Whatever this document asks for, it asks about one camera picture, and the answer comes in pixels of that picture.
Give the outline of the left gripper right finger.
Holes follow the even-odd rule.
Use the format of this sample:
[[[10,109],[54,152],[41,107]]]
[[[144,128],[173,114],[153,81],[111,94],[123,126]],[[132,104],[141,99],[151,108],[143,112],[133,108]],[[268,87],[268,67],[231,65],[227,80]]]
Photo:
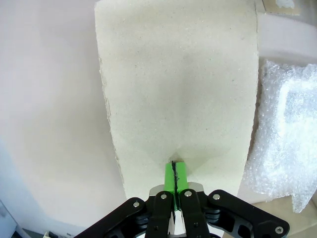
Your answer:
[[[183,162],[175,163],[175,194],[189,238],[214,238],[209,227],[234,238],[285,238],[290,231],[285,220],[224,190],[206,195],[200,184],[187,182]]]

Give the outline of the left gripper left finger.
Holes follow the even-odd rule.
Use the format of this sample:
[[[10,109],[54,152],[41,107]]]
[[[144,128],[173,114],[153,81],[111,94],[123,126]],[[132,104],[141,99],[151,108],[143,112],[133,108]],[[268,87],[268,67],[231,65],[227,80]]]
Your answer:
[[[167,238],[175,228],[175,163],[165,165],[164,184],[150,190],[144,201],[126,200],[77,238]]]

